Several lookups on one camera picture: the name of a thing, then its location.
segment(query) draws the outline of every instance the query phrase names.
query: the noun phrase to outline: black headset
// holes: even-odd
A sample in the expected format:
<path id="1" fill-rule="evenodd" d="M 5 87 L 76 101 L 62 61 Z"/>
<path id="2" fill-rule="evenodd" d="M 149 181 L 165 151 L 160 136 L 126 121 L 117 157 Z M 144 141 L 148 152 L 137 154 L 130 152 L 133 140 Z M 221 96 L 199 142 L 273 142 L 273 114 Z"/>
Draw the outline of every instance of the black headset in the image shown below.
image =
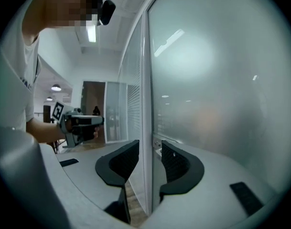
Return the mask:
<path id="1" fill-rule="evenodd" d="M 87 20 L 91 20 L 92 14 L 97 14 L 98 25 L 108 25 L 116 5 L 111 0 L 92 0 L 92 13 L 86 16 Z"/>

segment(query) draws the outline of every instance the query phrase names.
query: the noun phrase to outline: ceiling light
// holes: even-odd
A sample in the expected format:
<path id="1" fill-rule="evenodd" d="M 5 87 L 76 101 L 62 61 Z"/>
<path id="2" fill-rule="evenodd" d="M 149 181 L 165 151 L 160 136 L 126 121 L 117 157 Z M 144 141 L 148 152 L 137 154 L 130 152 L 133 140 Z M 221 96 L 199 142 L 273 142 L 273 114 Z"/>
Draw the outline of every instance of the ceiling light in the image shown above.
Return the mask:
<path id="1" fill-rule="evenodd" d="M 166 44 L 160 46 L 157 51 L 154 53 L 155 57 L 158 57 L 164 50 L 166 50 L 169 46 L 171 46 L 175 41 L 177 41 L 182 35 L 184 31 L 179 29 L 177 30 L 169 39 L 166 40 Z"/>
<path id="2" fill-rule="evenodd" d="M 61 91 L 60 85 L 58 84 L 54 84 L 51 88 L 53 91 L 59 92 Z"/>
<path id="3" fill-rule="evenodd" d="M 88 39 L 89 42 L 96 42 L 97 41 L 97 32 L 96 32 L 96 26 L 86 26 L 87 33 L 88 33 Z"/>

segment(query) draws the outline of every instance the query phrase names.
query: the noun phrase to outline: person in background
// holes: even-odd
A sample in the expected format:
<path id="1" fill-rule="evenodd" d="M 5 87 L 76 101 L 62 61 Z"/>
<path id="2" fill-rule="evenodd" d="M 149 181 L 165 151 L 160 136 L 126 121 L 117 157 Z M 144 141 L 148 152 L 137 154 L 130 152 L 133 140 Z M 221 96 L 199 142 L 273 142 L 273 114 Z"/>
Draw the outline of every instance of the person in background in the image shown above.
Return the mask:
<path id="1" fill-rule="evenodd" d="M 99 6 L 92 1 L 96 0 L 27 0 L 18 10 L 0 40 L 0 72 L 6 71 L 0 78 L 14 79 L 6 89 L 0 87 L 0 96 L 6 96 L 0 103 L 0 126 L 26 131 L 39 143 L 65 138 L 58 124 L 42 123 L 34 118 L 34 89 L 41 68 L 39 33 L 46 28 L 74 26 L 76 22 L 86 21 Z M 15 113 L 9 117 L 11 110 Z M 66 128 L 72 130 L 69 121 Z"/>
<path id="2" fill-rule="evenodd" d="M 101 112 L 99 111 L 97 106 L 95 106 L 92 115 L 96 115 L 96 116 L 100 116 L 101 115 Z"/>

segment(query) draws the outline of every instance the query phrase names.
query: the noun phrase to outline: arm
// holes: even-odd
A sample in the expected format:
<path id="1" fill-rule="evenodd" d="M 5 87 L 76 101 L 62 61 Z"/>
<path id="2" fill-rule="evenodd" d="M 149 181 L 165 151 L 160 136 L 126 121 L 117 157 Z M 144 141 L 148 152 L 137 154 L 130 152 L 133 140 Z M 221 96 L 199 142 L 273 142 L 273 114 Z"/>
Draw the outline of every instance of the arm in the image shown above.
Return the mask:
<path id="1" fill-rule="evenodd" d="M 57 124 L 43 123 L 35 118 L 26 123 L 26 132 L 31 134 L 38 143 L 52 143 L 65 139 L 65 135 Z"/>

